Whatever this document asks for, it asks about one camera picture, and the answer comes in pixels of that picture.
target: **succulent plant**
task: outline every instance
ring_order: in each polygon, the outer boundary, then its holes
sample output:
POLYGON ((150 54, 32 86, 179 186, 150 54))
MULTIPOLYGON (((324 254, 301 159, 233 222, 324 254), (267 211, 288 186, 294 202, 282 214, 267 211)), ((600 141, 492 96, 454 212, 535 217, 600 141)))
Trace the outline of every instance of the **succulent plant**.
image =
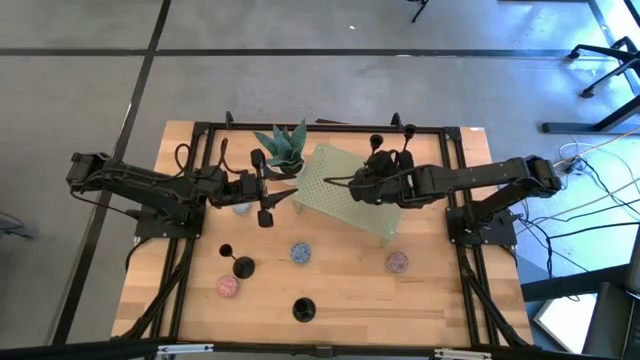
POLYGON ((273 125, 273 139, 259 132, 254 132, 256 138, 273 156, 267 163, 277 167, 291 167, 303 162, 302 149, 307 140, 307 125, 305 121, 296 126, 291 135, 284 127, 282 130, 273 125))

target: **gray floor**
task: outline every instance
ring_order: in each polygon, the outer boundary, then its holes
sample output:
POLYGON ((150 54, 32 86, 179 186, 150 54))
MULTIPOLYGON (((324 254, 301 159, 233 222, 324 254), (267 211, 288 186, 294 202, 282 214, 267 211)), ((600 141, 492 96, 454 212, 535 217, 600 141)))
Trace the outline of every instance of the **gray floor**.
MULTIPOLYGON (((625 26, 631 20, 624 7, 599 3, 615 36, 638 38, 637 29, 625 26)), ((0 3, 0 47, 146 47, 160 4, 5 0, 0 3)), ((581 3, 432 0, 410 25, 416 9, 400 0, 175 0, 160 47, 569 49, 577 42, 606 44, 589 7, 581 3)), ((69 158, 75 151, 111 152, 141 62, 137 57, 0 58, 0 210, 40 232, 34 241, 0 241, 0 347, 48 341, 91 211, 68 195, 69 158)), ((573 63, 560 58, 156 58, 125 160, 152 166, 166 120, 221 121, 227 110, 238 121, 321 117, 355 124, 386 124, 399 112, 405 122, 419 125, 486 128, 494 160, 529 154, 556 160, 558 148, 572 140, 543 135, 539 124, 597 121, 631 99, 624 77, 607 83, 592 99, 577 96, 615 66, 588 57, 573 63)), ((587 143, 608 139, 577 138, 587 143)), ((631 156, 637 145, 637 139, 628 138, 607 149, 638 174, 640 162, 631 156)), ((630 181, 615 157, 594 153, 589 160, 609 188, 630 181)), ((589 176, 573 175, 567 191, 530 201, 532 217, 602 194, 589 176)), ((633 200, 638 194, 630 189, 620 197, 633 200)), ((121 199, 113 204, 128 205, 121 199)), ((549 221, 544 228, 558 234, 631 219, 616 210, 569 224, 549 221)), ((132 231, 128 219, 108 215, 71 341, 108 338, 132 231)), ((633 233, 633 227, 607 229, 558 239, 554 245, 597 269, 627 261, 633 233)), ((529 233, 519 238, 518 253, 544 268, 546 251, 529 233)), ((555 274, 579 271, 554 258, 555 274)))

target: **wooden table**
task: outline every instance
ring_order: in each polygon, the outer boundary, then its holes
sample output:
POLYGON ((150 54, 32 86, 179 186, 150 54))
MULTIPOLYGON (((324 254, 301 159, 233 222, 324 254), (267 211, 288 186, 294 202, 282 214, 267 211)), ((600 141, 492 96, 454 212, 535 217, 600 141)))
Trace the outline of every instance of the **wooden table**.
MULTIPOLYGON (((178 171, 173 151, 189 142, 192 122, 167 122, 155 170, 178 171)), ((486 135, 480 128, 462 128, 468 166, 491 161, 486 135)), ((309 132, 303 156, 310 158, 317 144, 366 157, 365 133, 309 132)), ((250 131, 216 131, 211 162, 218 160, 219 145, 227 137, 227 162, 236 169, 251 169, 249 152, 259 147, 250 131)), ((385 134, 383 149, 402 148, 401 134, 385 134)), ((455 156, 453 144, 451 156, 455 156)), ((416 135, 409 145, 416 164, 442 165, 438 138, 416 135)), ((271 192, 289 188, 268 184, 271 192)), ((474 199, 493 188, 476 189, 474 199)), ((207 211, 202 237, 197 240, 179 339, 251 343, 448 346, 469 345, 455 248, 448 241, 446 200, 421 210, 404 210, 398 234, 383 247, 372 234, 313 210, 296 215, 289 199, 272 211, 275 226, 258 227, 254 205, 247 217, 231 208, 207 211), (298 241, 312 246, 312 259, 298 265, 289 250, 298 241), (255 274, 240 281, 235 298, 217 295, 215 284, 232 274, 232 260, 219 255, 229 243, 238 256, 256 262, 255 274), (410 261, 400 275, 385 268, 386 256, 397 250, 410 261), (296 299, 309 297, 318 308, 314 320, 297 322, 291 312, 296 299)), ((113 326, 118 335, 129 329, 158 291, 167 239, 149 241, 131 259, 113 326)), ((498 247, 484 247, 492 298, 521 337, 531 341, 529 322, 513 258, 498 247)), ((475 299, 481 340, 487 342, 484 314, 475 299)), ((165 309, 161 335, 168 333, 173 299, 165 309)))

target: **green perforated board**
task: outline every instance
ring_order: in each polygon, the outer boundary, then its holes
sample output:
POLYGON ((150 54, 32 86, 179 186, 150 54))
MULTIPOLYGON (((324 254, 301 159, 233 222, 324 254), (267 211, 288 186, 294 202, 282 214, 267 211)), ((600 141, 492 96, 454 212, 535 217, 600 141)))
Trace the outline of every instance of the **green perforated board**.
POLYGON ((393 240, 400 222, 401 209, 398 206, 356 202, 351 198, 349 189, 322 181, 326 177, 353 175, 364 162, 364 158, 331 145, 316 146, 298 178, 298 192, 293 195, 293 201, 298 211, 302 211, 304 207, 313 208, 376 234, 388 243, 393 240))

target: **speckled ball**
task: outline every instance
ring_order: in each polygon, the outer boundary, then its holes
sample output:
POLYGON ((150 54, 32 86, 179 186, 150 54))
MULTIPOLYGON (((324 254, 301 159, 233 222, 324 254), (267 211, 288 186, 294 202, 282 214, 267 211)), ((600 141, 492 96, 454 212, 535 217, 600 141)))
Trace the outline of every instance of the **speckled ball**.
POLYGON ((238 293, 238 279, 231 275, 224 275, 216 282, 216 290, 222 297, 234 297, 238 293))
POLYGON ((387 257, 387 269, 394 273, 403 273, 409 267, 409 258, 401 251, 391 253, 387 257))
POLYGON ((298 264, 306 264, 311 259, 311 246, 299 242, 291 248, 291 260, 298 264))
POLYGON ((251 203, 244 203, 244 204, 236 204, 232 206, 233 208, 233 212, 235 212, 238 215, 247 215, 249 213, 249 210, 251 210, 251 203))

